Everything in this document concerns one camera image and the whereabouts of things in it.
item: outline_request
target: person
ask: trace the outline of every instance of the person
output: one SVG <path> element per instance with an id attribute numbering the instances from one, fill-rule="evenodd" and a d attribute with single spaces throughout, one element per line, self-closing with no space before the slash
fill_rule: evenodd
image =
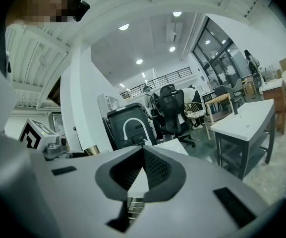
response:
<path id="1" fill-rule="evenodd" d="M 163 124 L 164 122 L 163 121 L 164 117 L 159 114 L 155 102 L 155 100 L 158 98 L 158 95 L 156 93 L 151 92 L 151 88 L 147 85 L 144 86 L 143 91 L 145 93 L 144 95 L 145 109 L 153 121 L 157 139 L 160 142 L 163 142 L 164 135 L 161 130 L 161 124 Z"/>
<path id="2" fill-rule="evenodd" d="M 248 50 L 244 50 L 244 54 L 248 63 L 251 61 L 257 68 L 260 66 L 260 62 Z"/>
<path id="3" fill-rule="evenodd" d="M 191 102 L 197 102 L 197 103 L 201 103 L 201 104 L 197 104 L 197 107 L 199 110 L 205 109 L 203 98 L 200 96 L 197 89 L 191 88 L 191 87 L 184 88 L 183 95 L 184 95 L 185 104 L 191 103 Z M 197 118 L 194 121 L 192 119 L 191 121 L 193 123 L 192 129 L 201 129 L 202 124 L 204 123 L 203 117 Z"/>
<path id="4" fill-rule="evenodd" d="M 78 15 L 81 0 L 0 0 L 0 71 L 7 77 L 6 27 L 13 23 L 39 25 L 42 22 L 67 22 Z"/>
<path id="5" fill-rule="evenodd" d="M 258 74 L 260 76 L 261 83 L 265 84 L 266 79 L 259 70 L 260 62 L 254 56 L 252 56 L 248 50 L 244 50 L 244 54 L 251 74 L 252 75 Z"/>

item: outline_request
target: gray chair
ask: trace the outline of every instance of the gray chair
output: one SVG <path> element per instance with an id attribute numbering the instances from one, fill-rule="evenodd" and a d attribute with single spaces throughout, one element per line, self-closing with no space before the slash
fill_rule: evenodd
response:
<path id="1" fill-rule="evenodd" d="M 242 80 L 239 78 L 237 81 L 236 81 L 236 84 L 235 86 L 232 88 L 232 91 L 233 91 L 233 95 L 237 98 L 237 97 L 243 97 L 245 102 L 246 102 L 246 99 L 245 99 L 245 96 L 244 96 L 244 90 L 243 90 L 243 84 L 242 84 Z"/>
<path id="2" fill-rule="evenodd" d="M 214 89 L 214 93 L 216 94 L 217 97 L 221 96 L 223 94 L 227 94 L 227 93 L 230 94 L 231 97 L 233 96 L 233 90 L 231 88 L 228 88 L 228 87 L 224 86 L 224 85 L 218 86 L 216 89 Z M 239 97 L 239 98 L 235 97 L 234 98 L 234 102 L 239 107 L 242 105 L 242 100 L 241 99 L 242 99 L 241 97 Z M 220 101 L 219 105 L 218 105 L 219 110 L 220 110 L 220 105 L 222 105 L 222 107 L 224 107 L 224 109 L 225 109 L 225 107 L 227 105 L 229 105 L 229 104 L 230 104 L 229 100 Z"/>

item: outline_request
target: railing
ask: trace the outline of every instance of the railing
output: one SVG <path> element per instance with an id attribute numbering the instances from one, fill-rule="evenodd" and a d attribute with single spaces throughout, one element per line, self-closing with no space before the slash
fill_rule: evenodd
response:
<path id="1" fill-rule="evenodd" d="M 158 78 L 155 78 L 151 81 L 148 81 L 147 83 L 145 84 L 141 84 L 139 86 L 136 86 L 132 89 L 130 89 L 129 91 L 126 91 L 126 92 L 123 92 L 121 93 L 121 96 L 127 100 L 129 98 L 133 98 L 139 94 L 142 94 L 143 93 L 143 88 L 145 85 L 149 86 L 150 88 L 156 88 L 158 86 L 161 86 L 161 85 L 166 85 L 170 82 L 173 82 L 175 80 L 178 80 L 180 78 L 183 78 L 183 77 L 187 77 L 187 76 L 190 76 L 192 75 L 192 72 L 190 70 L 190 67 L 187 67 L 187 68 L 184 68 L 184 69 L 180 69 L 180 70 L 177 70 L 175 72 L 172 72 L 172 73 L 169 73 L 165 76 L 162 76 L 162 77 L 158 77 Z"/>

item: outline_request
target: cardboard box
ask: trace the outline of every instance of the cardboard box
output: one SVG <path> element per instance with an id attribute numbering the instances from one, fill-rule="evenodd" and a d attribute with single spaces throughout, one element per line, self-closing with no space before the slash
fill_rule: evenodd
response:
<path id="1" fill-rule="evenodd" d="M 253 82 L 245 83 L 243 85 L 243 89 L 244 89 L 245 95 L 254 95 L 255 94 Z"/>

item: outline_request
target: white column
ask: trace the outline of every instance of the white column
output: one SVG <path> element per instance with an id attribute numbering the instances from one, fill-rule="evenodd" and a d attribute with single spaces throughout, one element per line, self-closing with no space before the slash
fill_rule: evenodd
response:
<path id="1" fill-rule="evenodd" d="M 82 151 L 78 133 L 73 130 L 75 122 L 73 118 L 72 103 L 71 103 L 71 87 L 70 87 L 70 70 L 71 66 L 62 74 L 60 80 L 60 105 L 61 115 L 63 121 L 63 127 L 65 136 L 68 140 L 68 144 L 73 151 Z"/>
<path id="2" fill-rule="evenodd" d="M 72 52 L 70 97 L 81 147 L 85 150 L 97 145 L 100 152 L 112 151 L 97 97 L 104 93 L 117 98 L 120 106 L 125 106 L 126 101 L 92 63 L 90 46 L 77 39 Z"/>

